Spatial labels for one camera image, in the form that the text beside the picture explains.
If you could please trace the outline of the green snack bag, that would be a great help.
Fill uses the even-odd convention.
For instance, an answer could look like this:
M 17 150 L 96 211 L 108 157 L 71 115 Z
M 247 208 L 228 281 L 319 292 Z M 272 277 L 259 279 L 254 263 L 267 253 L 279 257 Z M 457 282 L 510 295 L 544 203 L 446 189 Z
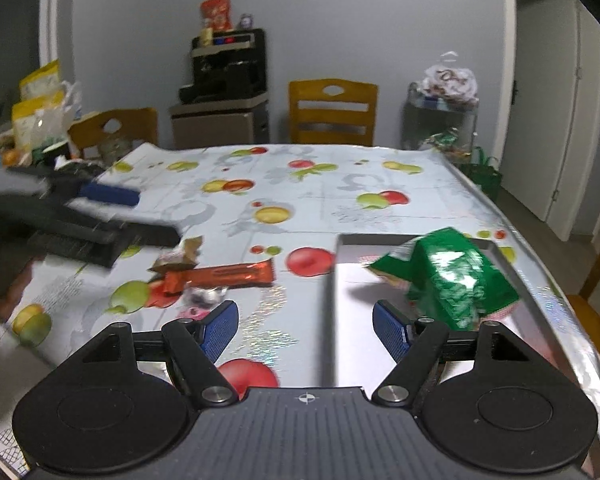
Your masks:
M 405 290 L 416 311 L 451 330 L 474 330 L 506 315 L 519 294 L 463 233 L 443 228 L 415 237 L 367 266 Z

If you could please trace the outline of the orange snack bar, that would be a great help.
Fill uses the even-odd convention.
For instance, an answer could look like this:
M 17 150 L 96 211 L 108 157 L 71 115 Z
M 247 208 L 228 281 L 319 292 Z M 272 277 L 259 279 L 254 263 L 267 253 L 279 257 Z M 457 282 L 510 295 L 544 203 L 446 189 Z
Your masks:
M 275 281 L 272 259 L 255 263 L 208 266 L 186 271 L 169 271 L 163 279 L 168 295 L 184 292 L 186 286 L 197 288 L 268 286 Z

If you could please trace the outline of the pink clear candy packet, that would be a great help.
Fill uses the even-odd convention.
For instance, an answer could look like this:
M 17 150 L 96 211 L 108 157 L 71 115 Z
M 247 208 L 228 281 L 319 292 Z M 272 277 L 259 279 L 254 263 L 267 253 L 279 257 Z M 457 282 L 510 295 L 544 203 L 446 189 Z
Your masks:
M 227 292 L 227 287 L 186 287 L 182 295 L 180 317 L 193 321 L 203 320 L 213 309 L 222 304 Z

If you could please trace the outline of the grey shallow tray box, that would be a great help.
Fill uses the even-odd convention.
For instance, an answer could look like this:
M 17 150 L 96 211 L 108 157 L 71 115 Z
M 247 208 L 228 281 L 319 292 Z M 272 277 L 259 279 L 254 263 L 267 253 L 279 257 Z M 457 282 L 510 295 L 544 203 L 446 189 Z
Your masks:
M 378 324 L 374 321 L 373 307 L 377 301 L 388 301 L 410 321 L 426 315 L 449 322 L 449 315 L 436 304 L 430 284 L 422 289 L 411 289 L 408 281 L 387 278 L 370 270 L 372 263 L 414 238 L 414 235 L 398 234 L 342 234 L 338 237 L 330 335 L 334 344 L 332 379 L 336 386 L 361 387 L 366 394 L 371 394 L 396 364 L 391 351 L 375 332 Z M 555 311 L 550 294 L 534 287 L 514 268 L 508 261 L 513 255 L 510 248 L 478 238 L 472 242 L 518 294 L 514 304 L 494 313 L 492 318 L 505 324 L 569 379 L 576 380 L 577 375 L 554 333 L 557 323 L 550 318 Z

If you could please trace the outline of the yellow bags on side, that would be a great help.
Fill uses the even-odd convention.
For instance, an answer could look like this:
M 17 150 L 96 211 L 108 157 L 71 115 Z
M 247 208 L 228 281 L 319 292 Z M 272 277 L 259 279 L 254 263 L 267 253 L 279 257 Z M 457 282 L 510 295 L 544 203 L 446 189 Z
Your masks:
M 16 149 L 41 151 L 69 140 L 69 129 L 82 117 L 82 87 L 69 82 L 53 60 L 20 80 L 20 101 L 12 106 Z

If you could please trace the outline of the wooden chair at left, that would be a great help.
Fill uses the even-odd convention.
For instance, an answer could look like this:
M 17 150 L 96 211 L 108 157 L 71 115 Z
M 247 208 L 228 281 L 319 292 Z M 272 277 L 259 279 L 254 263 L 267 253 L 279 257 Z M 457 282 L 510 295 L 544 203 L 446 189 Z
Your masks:
M 103 143 L 124 139 L 131 143 L 158 143 L 158 112 L 152 107 L 117 108 L 90 113 L 68 130 L 74 147 L 83 154 Z

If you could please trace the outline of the brown pastry packet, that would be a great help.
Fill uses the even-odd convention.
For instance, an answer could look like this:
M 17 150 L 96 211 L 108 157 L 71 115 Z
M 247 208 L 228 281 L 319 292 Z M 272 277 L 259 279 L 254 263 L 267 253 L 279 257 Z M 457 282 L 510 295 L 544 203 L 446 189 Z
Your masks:
M 202 236 L 186 238 L 177 248 L 161 254 L 149 267 L 149 271 L 163 275 L 166 272 L 192 270 L 198 264 L 199 249 L 203 241 Z

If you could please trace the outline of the fruit pattern tablecloth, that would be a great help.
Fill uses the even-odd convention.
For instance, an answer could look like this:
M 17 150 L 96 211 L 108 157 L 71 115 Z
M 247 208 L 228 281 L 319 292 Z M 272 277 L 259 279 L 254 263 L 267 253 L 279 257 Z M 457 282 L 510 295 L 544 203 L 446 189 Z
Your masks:
M 403 299 L 366 263 L 387 248 L 347 237 L 457 229 L 505 260 L 530 304 L 506 324 L 573 374 L 600 418 L 600 358 L 553 275 L 497 206 L 434 152 L 329 145 L 265 145 L 166 151 L 144 144 L 105 172 L 140 191 L 133 208 L 76 200 L 104 218 L 162 221 L 202 240 L 202 266 L 272 261 L 268 287 L 230 292 L 240 312 L 224 359 L 274 370 L 285 387 L 336 384 L 373 390 L 391 361 L 370 321 L 376 300 Z M 594 456 L 600 477 L 600 448 Z

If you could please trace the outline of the black water dispenser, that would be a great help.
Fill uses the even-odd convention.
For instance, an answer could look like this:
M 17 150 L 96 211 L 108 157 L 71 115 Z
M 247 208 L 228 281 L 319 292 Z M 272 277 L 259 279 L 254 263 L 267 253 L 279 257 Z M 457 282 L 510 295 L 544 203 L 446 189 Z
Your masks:
M 260 28 L 201 36 L 190 50 L 193 82 L 169 108 L 174 148 L 270 142 L 266 35 Z

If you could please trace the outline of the green bag on floor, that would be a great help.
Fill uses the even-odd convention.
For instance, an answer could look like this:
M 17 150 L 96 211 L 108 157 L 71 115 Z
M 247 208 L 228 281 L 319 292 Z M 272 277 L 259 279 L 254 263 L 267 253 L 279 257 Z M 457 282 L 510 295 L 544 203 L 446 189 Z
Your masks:
M 503 175 L 493 166 L 497 161 L 493 156 L 486 156 L 481 146 L 476 146 L 469 155 L 468 161 L 460 165 L 460 171 L 492 202 L 498 199 L 503 180 Z

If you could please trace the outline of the red snack bag on dispenser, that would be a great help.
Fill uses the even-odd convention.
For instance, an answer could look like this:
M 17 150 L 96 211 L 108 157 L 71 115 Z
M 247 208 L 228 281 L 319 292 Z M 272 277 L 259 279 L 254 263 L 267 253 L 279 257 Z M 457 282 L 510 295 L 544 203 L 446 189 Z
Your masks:
M 214 32 L 228 32 L 233 29 L 230 18 L 232 0 L 204 0 L 200 4 L 200 13 L 204 28 Z

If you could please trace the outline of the metal shelf rack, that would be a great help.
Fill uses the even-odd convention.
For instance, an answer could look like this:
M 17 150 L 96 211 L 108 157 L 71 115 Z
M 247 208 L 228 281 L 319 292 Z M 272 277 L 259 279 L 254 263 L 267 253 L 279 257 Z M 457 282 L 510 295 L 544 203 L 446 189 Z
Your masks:
M 403 107 L 401 148 L 436 150 L 453 164 L 470 159 L 477 137 L 479 101 L 428 96 L 416 82 L 408 86 Z

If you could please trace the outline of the wooden chair at back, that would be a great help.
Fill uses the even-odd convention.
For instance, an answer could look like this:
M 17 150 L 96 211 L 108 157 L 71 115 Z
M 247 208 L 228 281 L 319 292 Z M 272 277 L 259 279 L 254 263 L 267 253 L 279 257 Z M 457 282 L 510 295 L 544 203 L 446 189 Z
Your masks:
M 379 87 L 338 78 L 288 84 L 289 137 L 294 144 L 374 145 Z

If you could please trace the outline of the white plastic bag on rack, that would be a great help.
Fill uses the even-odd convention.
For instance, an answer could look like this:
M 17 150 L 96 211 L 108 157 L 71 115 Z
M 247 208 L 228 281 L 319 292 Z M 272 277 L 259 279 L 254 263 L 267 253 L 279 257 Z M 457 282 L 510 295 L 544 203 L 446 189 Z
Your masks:
M 425 70 L 425 77 L 418 84 L 424 96 L 457 104 L 474 105 L 479 101 L 478 81 L 474 72 L 460 66 L 456 51 L 446 51 L 438 62 Z

